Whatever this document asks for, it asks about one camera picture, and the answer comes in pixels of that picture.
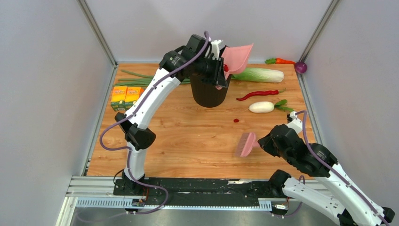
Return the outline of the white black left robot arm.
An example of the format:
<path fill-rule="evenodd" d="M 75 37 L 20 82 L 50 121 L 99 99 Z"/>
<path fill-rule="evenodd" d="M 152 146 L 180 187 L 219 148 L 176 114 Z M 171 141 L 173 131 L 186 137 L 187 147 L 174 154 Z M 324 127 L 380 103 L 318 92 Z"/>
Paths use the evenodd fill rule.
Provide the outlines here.
<path fill-rule="evenodd" d="M 192 35 L 186 45 L 163 56 L 154 78 L 138 101 L 126 113 L 115 116 L 127 141 L 128 160 L 122 177 L 132 195 L 140 194 L 144 186 L 150 187 L 142 181 L 146 151 L 156 138 L 148 125 L 169 94 L 189 79 L 193 98 L 200 106 L 213 108 L 224 101 L 230 83 L 222 57 L 225 48 L 223 40 Z"/>

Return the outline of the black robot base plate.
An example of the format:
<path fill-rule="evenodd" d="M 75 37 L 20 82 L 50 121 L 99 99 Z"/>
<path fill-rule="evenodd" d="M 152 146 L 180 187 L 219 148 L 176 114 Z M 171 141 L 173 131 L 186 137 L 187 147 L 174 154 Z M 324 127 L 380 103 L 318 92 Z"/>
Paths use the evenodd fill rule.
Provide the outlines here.
<path fill-rule="evenodd" d="M 127 178 L 116 179 L 113 194 L 148 198 L 146 206 L 256 207 L 261 198 L 287 199 L 268 180 L 211 178 L 142 178 L 138 185 Z"/>

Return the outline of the pink hand brush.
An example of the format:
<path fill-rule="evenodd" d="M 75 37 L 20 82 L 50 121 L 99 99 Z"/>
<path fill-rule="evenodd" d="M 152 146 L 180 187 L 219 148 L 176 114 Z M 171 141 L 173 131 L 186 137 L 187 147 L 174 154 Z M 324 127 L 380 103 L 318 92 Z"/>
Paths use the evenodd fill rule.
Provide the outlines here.
<path fill-rule="evenodd" d="M 236 153 L 237 157 L 247 157 L 253 148 L 259 148 L 260 145 L 256 139 L 254 132 L 243 133 L 237 144 Z"/>

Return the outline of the pink plastic dustpan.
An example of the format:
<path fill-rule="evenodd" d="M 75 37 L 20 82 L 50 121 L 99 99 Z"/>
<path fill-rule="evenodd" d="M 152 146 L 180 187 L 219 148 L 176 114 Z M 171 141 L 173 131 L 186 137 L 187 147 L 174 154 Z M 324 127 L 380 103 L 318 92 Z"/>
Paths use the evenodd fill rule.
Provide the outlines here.
<path fill-rule="evenodd" d="M 248 60 L 254 44 L 239 46 L 239 47 L 228 47 L 224 48 L 222 53 L 222 72 L 223 77 L 226 81 L 226 85 L 216 85 L 217 89 L 228 87 L 228 79 L 231 74 L 239 74 L 244 71 L 248 64 Z M 223 65 L 226 64 L 229 67 L 229 71 L 223 70 Z"/>

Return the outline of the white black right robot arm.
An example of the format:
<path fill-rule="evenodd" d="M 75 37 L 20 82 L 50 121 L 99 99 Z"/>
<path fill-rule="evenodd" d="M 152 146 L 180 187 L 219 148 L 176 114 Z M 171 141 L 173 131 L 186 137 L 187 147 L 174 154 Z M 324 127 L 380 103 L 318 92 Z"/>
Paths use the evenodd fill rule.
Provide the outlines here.
<path fill-rule="evenodd" d="M 306 135 L 299 137 L 299 132 L 304 129 L 292 122 L 277 125 L 258 143 L 268 154 L 283 158 L 303 174 L 315 178 L 331 196 L 300 185 L 282 170 L 276 171 L 268 184 L 271 195 L 296 198 L 341 226 L 387 226 L 393 221 L 394 210 L 373 202 L 325 146 L 309 143 Z"/>

